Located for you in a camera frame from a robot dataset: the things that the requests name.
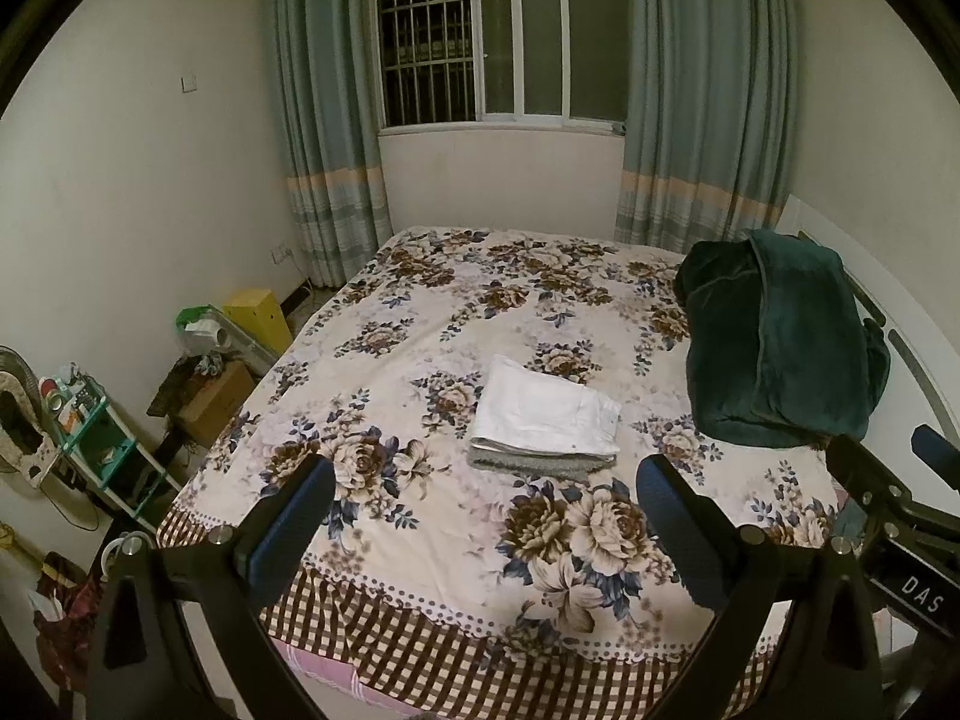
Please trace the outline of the white pants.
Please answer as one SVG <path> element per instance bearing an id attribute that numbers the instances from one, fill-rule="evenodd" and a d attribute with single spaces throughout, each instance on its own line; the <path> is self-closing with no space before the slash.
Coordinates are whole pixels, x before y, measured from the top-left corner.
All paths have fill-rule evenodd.
<path id="1" fill-rule="evenodd" d="M 470 426 L 475 449 L 613 458 L 622 405 L 599 390 L 494 355 Z"/>

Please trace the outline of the pink mattress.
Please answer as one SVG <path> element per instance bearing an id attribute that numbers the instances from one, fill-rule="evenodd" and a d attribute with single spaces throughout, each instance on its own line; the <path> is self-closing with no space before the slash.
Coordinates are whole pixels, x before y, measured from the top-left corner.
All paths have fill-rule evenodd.
<path id="1" fill-rule="evenodd" d="M 364 686 L 348 663 L 299 650 L 277 639 L 272 644 L 314 704 L 329 718 L 427 718 L 426 713 Z"/>

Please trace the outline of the cardboard box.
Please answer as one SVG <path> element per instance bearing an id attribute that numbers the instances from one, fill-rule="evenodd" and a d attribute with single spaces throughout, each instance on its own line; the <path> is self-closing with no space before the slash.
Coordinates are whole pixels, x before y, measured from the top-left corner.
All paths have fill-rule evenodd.
<path id="1" fill-rule="evenodd" d="M 244 362 L 229 361 L 216 379 L 206 379 L 176 418 L 195 444 L 210 449 L 254 387 Z"/>

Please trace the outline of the grey folded garment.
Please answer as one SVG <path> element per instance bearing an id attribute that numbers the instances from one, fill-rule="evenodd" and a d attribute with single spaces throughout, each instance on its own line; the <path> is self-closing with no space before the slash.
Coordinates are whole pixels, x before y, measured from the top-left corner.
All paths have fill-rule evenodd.
<path id="1" fill-rule="evenodd" d="M 615 466 L 617 457 L 579 454 L 536 454 L 521 450 L 475 447 L 467 450 L 467 461 L 477 470 L 509 473 L 524 478 L 558 478 L 587 483 L 590 475 Z"/>

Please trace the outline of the dark green blanket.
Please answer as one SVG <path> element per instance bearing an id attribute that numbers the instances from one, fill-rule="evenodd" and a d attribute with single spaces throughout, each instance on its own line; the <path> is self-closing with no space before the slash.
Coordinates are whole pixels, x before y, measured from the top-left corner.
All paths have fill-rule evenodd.
<path id="1" fill-rule="evenodd" d="M 700 433 L 768 449 L 866 437 L 890 353 L 882 327 L 857 312 L 834 250 L 770 229 L 701 241 L 674 293 L 690 332 L 686 388 Z"/>

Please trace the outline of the red bag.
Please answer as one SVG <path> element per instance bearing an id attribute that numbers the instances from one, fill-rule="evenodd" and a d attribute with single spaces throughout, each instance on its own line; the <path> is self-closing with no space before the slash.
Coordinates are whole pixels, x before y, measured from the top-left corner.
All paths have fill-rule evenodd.
<path id="1" fill-rule="evenodd" d="M 101 576 L 50 551 L 41 564 L 37 593 L 39 600 L 52 603 L 52 610 L 36 610 L 32 617 L 41 667 L 60 689 L 86 694 L 91 644 L 104 595 Z"/>

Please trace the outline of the teal storage shelf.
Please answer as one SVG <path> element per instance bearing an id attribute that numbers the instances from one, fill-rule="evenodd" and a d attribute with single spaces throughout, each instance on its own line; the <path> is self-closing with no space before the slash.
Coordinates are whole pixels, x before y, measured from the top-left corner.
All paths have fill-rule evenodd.
<path id="1" fill-rule="evenodd" d="M 182 484 L 153 457 L 103 386 L 83 369 L 69 364 L 43 385 L 60 454 L 88 493 L 156 533 Z"/>

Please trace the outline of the white green plastic bag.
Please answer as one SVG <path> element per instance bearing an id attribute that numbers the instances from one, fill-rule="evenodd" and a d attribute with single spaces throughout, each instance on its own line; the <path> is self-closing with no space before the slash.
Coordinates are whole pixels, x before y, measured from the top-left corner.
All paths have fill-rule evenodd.
<path id="1" fill-rule="evenodd" d="M 235 327 L 214 305 L 195 305 L 179 310 L 174 327 L 178 342 L 188 355 L 234 353 L 239 349 Z"/>

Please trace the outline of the yellow box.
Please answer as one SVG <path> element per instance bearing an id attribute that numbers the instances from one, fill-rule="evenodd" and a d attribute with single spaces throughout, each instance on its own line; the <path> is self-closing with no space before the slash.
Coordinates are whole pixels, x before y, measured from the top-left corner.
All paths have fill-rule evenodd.
<path id="1" fill-rule="evenodd" d="M 224 301 L 223 312 L 275 355 L 283 355 L 293 343 L 290 327 L 272 289 L 240 289 Z"/>

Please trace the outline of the right teal curtain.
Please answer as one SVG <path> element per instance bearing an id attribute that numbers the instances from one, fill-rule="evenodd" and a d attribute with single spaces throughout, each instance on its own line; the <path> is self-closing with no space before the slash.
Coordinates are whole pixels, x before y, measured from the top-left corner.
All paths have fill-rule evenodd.
<path id="1" fill-rule="evenodd" d="M 631 0 L 617 241 L 688 252 L 775 226 L 797 60 L 796 0 Z"/>

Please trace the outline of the teal curtain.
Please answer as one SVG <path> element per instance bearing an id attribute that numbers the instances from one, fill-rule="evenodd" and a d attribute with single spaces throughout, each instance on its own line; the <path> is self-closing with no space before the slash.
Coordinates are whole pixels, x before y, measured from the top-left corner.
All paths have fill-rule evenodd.
<path id="1" fill-rule="evenodd" d="M 392 236 L 368 0 L 263 0 L 291 213 L 313 282 L 340 288 Z"/>
<path id="2" fill-rule="evenodd" d="M 617 241 L 688 252 L 775 226 L 797 60 L 796 0 L 631 0 Z"/>

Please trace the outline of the barred window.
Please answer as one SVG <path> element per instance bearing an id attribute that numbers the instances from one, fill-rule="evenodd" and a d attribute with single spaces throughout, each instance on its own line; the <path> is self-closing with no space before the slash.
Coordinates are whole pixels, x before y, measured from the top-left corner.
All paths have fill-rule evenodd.
<path id="1" fill-rule="evenodd" d="M 374 0 L 382 122 L 622 132 L 631 0 Z"/>

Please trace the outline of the left teal curtain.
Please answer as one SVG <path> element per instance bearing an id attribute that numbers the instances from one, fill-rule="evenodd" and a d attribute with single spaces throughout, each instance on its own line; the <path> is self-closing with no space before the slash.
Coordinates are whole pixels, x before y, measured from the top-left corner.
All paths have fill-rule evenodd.
<path id="1" fill-rule="evenodd" d="M 313 282 L 340 288 L 392 236 L 368 0 L 263 0 L 291 213 Z"/>

